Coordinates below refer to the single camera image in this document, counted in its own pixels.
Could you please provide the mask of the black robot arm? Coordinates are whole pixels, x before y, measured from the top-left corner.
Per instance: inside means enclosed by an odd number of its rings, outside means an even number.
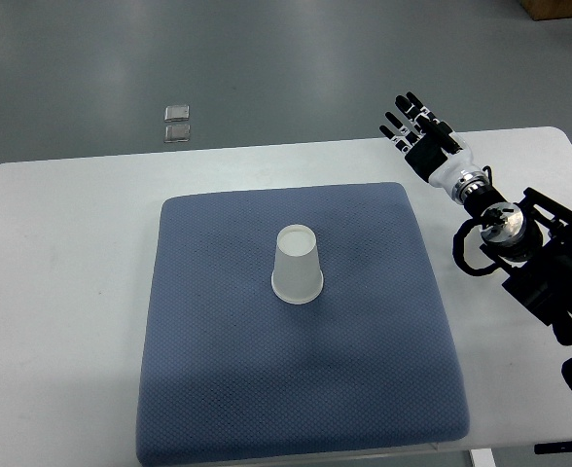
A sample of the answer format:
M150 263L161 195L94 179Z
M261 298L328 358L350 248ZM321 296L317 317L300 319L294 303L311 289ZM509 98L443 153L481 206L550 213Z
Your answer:
M469 145L413 93L395 99L380 131L429 185L468 213L452 240L452 258L465 273L502 270L503 288L556 340L572 345L572 210L527 188L510 202L494 187L490 167L473 162Z

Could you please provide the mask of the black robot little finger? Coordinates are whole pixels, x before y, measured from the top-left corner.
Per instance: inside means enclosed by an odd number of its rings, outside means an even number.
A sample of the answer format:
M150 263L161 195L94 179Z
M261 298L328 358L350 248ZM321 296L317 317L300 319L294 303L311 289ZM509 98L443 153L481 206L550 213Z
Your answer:
M411 149L411 143L405 136L395 134L385 125L379 127L381 133L394 145L394 147L402 154L406 154Z

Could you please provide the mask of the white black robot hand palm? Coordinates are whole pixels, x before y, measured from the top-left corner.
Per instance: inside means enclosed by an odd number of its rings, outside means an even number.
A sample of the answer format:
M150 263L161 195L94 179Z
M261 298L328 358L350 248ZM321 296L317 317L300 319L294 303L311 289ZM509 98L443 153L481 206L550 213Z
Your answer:
M412 137L404 141L405 161L425 182L435 188L463 190L469 183L482 180L482 171L474 165L473 153L461 138L458 150L450 153L433 138Z

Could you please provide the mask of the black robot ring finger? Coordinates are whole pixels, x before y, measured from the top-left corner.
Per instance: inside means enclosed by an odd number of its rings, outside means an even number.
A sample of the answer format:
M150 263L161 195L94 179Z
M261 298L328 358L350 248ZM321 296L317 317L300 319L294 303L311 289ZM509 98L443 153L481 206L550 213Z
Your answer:
M384 114L386 120L393 126L391 129L395 134L405 136L407 140L414 145L418 142L419 136L409 129L402 121L400 121L393 113L386 112Z

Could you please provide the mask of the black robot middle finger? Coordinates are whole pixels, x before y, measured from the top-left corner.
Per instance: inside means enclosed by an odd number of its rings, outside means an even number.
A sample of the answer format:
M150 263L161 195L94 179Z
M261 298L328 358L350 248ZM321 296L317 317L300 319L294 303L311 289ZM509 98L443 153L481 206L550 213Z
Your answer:
M395 105L401 111L401 113L411 122L413 127L417 131L422 131L423 127L421 125L422 115L418 115L417 111L411 106L405 95L397 95L395 98Z

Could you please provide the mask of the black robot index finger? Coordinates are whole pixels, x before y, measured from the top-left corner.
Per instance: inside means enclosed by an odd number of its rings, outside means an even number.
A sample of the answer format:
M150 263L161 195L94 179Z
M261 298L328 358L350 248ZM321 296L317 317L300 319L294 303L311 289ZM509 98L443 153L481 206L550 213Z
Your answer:
M435 120L435 115L432 113L432 111L426 107L415 94L408 91L406 97L411 103L411 106L417 111L418 115L422 115L431 121Z

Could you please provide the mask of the black robot thumb finger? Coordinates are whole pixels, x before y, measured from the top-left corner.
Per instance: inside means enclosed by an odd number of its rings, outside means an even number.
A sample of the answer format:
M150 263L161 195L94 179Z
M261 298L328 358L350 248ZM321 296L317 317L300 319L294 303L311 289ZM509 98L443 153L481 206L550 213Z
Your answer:
M418 117L417 123L421 133L432 139L447 153L456 154L462 150L461 145L450 135L452 129L446 123L435 122L425 116Z

